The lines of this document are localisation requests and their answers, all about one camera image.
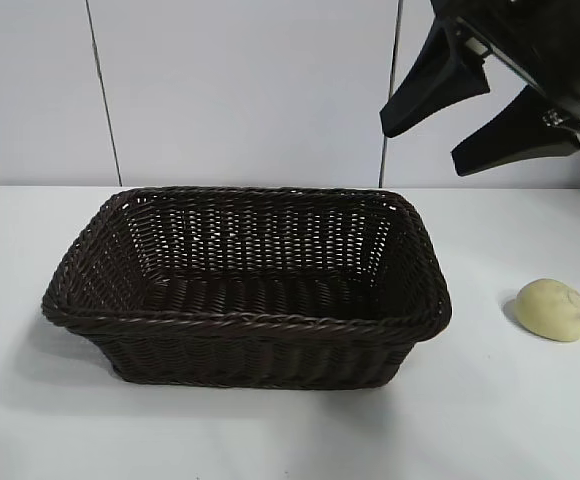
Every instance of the dark brown wicker basket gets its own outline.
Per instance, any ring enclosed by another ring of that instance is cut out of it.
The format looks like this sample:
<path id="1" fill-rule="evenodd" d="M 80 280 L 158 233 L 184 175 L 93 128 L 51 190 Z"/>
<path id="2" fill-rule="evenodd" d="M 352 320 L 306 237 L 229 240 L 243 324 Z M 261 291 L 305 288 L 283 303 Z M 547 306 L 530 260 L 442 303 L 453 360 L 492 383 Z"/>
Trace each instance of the dark brown wicker basket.
<path id="1" fill-rule="evenodd" d="M 137 383 L 387 383 L 450 300 L 414 208 L 379 191 L 169 187 L 108 200 L 43 298 Z"/>

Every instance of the white tabletop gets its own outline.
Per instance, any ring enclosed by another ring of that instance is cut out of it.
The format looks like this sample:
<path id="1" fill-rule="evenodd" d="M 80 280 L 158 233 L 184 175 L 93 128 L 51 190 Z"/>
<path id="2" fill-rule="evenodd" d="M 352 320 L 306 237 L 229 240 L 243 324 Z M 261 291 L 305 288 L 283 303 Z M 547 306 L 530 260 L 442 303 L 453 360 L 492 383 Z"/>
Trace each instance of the white tabletop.
<path id="1" fill-rule="evenodd" d="M 0 187 L 0 479 L 580 479 L 580 341 L 502 311 L 537 278 L 580 291 L 580 191 L 402 191 L 453 319 L 387 387 L 326 393 L 131 385 L 47 323 L 51 274 L 117 190 Z"/>

